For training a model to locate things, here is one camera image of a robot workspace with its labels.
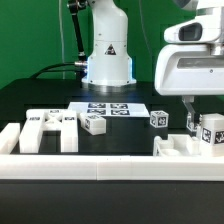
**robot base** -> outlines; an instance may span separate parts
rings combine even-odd
[[[129,90],[135,90],[136,81],[131,82],[130,84],[127,84],[127,85],[122,85],[122,86],[106,86],[106,85],[96,85],[96,84],[82,82],[82,88],[94,90],[94,91],[100,91],[104,93],[107,93],[107,92],[119,93],[119,92],[126,92]]]

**black table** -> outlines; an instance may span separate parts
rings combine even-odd
[[[152,83],[135,91],[87,91],[75,80],[20,79],[0,91],[0,128],[25,122],[34,108],[66,109],[73,102],[144,103],[169,113],[169,128],[148,118],[107,118],[107,134],[91,136],[79,127],[80,155],[152,155],[156,135],[187,133],[180,97],[159,96]],[[197,97],[203,114],[223,113],[221,100]],[[46,133],[40,153],[60,154],[58,134]],[[13,153],[18,154],[18,146]],[[223,182],[0,180],[0,223],[223,223]]]

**white letter-shaped block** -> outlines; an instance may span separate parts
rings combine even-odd
[[[61,152],[78,152],[78,128],[75,111],[65,111],[61,126]]]
[[[34,110],[29,113],[19,137],[20,153],[38,153],[44,122],[45,113],[43,110]]]
[[[155,128],[164,128],[168,126],[169,114],[159,110],[151,111],[150,114],[150,124]]]

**white cube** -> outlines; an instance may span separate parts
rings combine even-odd
[[[106,119],[96,115],[81,113],[81,126],[92,135],[100,135],[106,133]]]
[[[150,124],[155,128],[164,128],[168,126],[169,114],[159,110],[151,111],[150,113]]]
[[[200,151],[202,156],[224,155],[224,116],[208,114],[202,116]]]

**cable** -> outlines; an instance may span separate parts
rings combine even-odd
[[[49,69],[59,68],[59,67],[64,67],[64,66],[74,66],[74,63],[68,62],[68,63],[60,63],[60,64],[47,66],[47,67],[41,69],[40,71],[34,73],[33,75],[31,75],[30,79],[36,79],[41,73],[47,72],[47,71],[49,71]]]
[[[149,44],[149,41],[148,41],[148,38],[147,38],[147,35],[146,35],[146,31],[145,31],[145,23],[144,23],[144,16],[143,16],[143,10],[142,10],[142,0],[139,0],[139,12],[140,12],[140,18],[141,18],[141,26],[142,26],[142,32],[143,32],[143,36],[144,36],[144,39],[145,39],[145,43],[146,43],[146,46],[147,46],[147,49],[148,49],[148,52],[149,52],[149,56],[152,58],[152,48]]]
[[[65,63],[65,40],[64,40],[63,16],[62,16],[62,0],[59,0],[59,25],[60,25],[60,37],[61,37],[61,57],[62,62]]]

